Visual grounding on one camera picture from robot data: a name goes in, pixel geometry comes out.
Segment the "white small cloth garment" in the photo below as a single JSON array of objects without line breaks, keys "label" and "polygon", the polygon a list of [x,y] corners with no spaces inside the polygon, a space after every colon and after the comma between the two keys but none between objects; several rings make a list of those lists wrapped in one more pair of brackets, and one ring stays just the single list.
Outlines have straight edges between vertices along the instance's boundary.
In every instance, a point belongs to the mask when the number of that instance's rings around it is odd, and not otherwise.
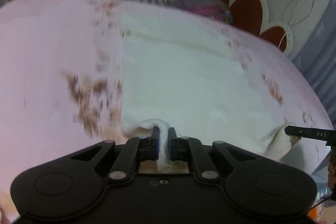
[{"label": "white small cloth garment", "polygon": [[125,8],[122,130],[132,136],[157,127],[162,173],[183,170],[168,152],[168,130],[210,145],[221,140],[279,160],[299,141],[286,135],[251,87],[223,38],[191,20]]}]

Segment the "stack of folded clothes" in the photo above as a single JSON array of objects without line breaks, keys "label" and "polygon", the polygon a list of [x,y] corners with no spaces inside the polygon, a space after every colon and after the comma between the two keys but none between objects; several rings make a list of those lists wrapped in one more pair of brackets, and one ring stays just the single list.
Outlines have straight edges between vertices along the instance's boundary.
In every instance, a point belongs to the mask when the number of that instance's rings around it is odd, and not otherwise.
[{"label": "stack of folded clothes", "polygon": [[188,11],[226,24],[232,23],[232,15],[221,0],[173,0],[168,6]]}]

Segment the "pink floral bed sheet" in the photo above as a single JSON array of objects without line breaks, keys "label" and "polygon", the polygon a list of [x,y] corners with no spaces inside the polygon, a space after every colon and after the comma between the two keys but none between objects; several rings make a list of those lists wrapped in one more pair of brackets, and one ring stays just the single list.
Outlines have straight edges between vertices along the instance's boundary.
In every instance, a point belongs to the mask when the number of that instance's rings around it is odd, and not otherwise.
[{"label": "pink floral bed sheet", "polygon": [[[278,125],[333,127],[281,51],[228,24],[128,0],[12,0],[1,8],[1,223],[19,216],[10,186],[24,170],[136,136],[121,121],[125,8],[191,20],[223,38]],[[328,154],[323,142],[301,139],[277,161],[312,173]]]}]

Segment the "red heart-shaped headboard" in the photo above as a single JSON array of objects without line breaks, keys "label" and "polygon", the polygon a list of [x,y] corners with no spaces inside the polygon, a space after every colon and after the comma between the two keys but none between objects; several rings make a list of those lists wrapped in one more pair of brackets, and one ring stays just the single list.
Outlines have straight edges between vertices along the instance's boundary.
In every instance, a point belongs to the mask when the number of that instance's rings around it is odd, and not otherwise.
[{"label": "red heart-shaped headboard", "polygon": [[293,34],[288,24],[269,20],[266,0],[221,0],[231,12],[231,25],[276,46],[288,55],[293,49]]}]

